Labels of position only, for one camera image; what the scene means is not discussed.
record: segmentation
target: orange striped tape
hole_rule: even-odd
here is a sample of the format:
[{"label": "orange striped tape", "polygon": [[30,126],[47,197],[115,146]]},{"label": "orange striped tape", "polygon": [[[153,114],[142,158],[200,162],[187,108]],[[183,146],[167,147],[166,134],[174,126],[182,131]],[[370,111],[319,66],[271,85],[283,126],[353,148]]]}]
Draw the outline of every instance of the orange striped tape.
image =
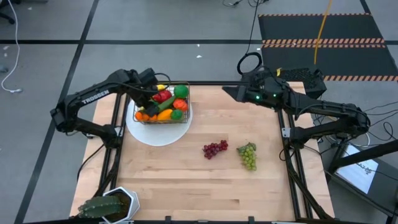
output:
[{"label": "orange striped tape", "polygon": [[[360,16],[366,15],[371,16],[370,13],[329,13],[328,16]],[[259,14],[259,17],[263,16],[323,16],[323,13],[315,14]]]},{"label": "orange striped tape", "polygon": [[[317,44],[316,39],[269,39],[263,44]],[[319,44],[383,44],[383,38],[319,39]]]},{"label": "orange striped tape", "polygon": [[[316,44],[263,44],[262,48],[315,48]],[[384,44],[319,44],[318,48],[386,48]]]},{"label": "orange striped tape", "polygon": [[324,81],[398,81],[395,75],[372,75],[372,76],[353,76],[353,75],[325,75]]}]

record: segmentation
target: red grapes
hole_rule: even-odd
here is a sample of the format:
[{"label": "red grapes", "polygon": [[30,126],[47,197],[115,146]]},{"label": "red grapes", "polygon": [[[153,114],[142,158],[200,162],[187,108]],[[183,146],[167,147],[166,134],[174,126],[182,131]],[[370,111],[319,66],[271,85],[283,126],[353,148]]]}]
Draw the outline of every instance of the red grapes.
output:
[{"label": "red grapes", "polygon": [[211,143],[207,146],[203,147],[203,152],[205,152],[205,158],[211,159],[213,156],[217,155],[217,153],[221,151],[225,151],[228,149],[228,143],[226,140],[221,140],[220,143]]}]

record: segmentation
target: white pot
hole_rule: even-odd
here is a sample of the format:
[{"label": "white pot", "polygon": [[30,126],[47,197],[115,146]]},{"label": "white pot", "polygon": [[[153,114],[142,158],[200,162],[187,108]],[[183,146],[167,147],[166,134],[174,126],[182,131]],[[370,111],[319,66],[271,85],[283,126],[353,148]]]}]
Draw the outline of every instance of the white pot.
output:
[{"label": "white pot", "polygon": [[130,190],[126,190],[124,187],[118,187],[115,188],[113,190],[110,190],[108,192],[105,192],[103,194],[103,196],[109,195],[112,192],[115,192],[117,190],[122,190],[126,195],[128,195],[130,197],[130,207],[129,207],[129,213],[127,214],[127,216],[125,218],[120,219],[119,221],[116,222],[110,222],[109,220],[107,220],[105,217],[102,217],[103,220],[105,220],[108,224],[117,224],[119,222],[123,222],[125,220],[131,220],[131,218],[136,214],[136,212],[139,210],[139,201],[138,201],[138,197],[137,197],[137,193],[132,192]]}]

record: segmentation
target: wooden table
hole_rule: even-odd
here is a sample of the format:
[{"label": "wooden table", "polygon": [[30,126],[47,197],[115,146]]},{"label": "wooden table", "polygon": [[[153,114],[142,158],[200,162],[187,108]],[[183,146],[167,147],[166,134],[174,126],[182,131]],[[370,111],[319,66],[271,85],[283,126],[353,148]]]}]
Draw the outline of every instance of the wooden table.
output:
[{"label": "wooden table", "polygon": [[[301,83],[290,85],[304,92]],[[152,147],[137,141],[128,129],[125,132],[117,186],[137,192],[141,209],[134,219],[164,220],[171,215],[173,220],[246,221],[248,216],[256,221],[295,220],[286,164],[279,160],[282,139],[277,113],[237,103],[220,86],[191,86],[191,97],[193,121],[177,142]],[[114,101],[112,95],[99,100],[95,123],[111,122]],[[296,126],[311,125],[309,114],[296,122]],[[212,160],[204,158],[203,146],[222,139],[228,141],[228,151]],[[236,151],[249,141],[257,145],[255,172],[241,165]],[[89,140],[84,159],[101,144],[99,138]],[[318,149],[315,140],[307,145]],[[98,188],[103,156],[104,150],[82,170],[71,215]],[[334,216],[320,156],[302,149],[302,160],[309,191]],[[303,203],[300,208],[304,217]]]}]

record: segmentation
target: grape bunch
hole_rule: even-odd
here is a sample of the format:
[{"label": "grape bunch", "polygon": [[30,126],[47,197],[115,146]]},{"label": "grape bunch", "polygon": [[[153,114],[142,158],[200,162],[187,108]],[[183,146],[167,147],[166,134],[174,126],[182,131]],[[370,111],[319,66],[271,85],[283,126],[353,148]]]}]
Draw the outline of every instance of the grape bunch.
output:
[{"label": "grape bunch", "polygon": [[205,157],[211,159],[213,156],[217,155],[220,151],[225,151],[228,149],[228,143],[226,140],[221,140],[219,144],[211,143],[210,145],[203,147],[203,152],[205,152]]},{"label": "grape bunch", "polygon": [[248,170],[257,170],[256,166],[256,145],[249,142],[247,145],[237,148],[239,155],[241,155],[243,164]]}]

